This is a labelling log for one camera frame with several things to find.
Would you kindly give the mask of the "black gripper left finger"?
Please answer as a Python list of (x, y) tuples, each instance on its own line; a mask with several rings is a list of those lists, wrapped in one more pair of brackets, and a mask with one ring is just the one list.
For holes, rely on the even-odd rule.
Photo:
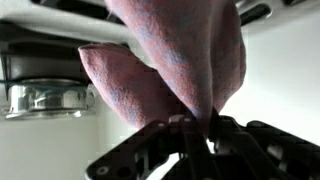
[(86, 180), (146, 180), (171, 154), (184, 151), (188, 126), (197, 130), (196, 120), (183, 115), (149, 123), (91, 163)]

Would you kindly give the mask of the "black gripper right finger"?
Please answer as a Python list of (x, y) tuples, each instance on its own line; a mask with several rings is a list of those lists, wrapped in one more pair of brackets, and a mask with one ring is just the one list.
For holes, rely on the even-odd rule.
[(320, 180), (320, 147), (261, 121), (241, 126), (230, 116), (213, 117), (209, 140), (218, 157), (242, 161), (249, 179)]

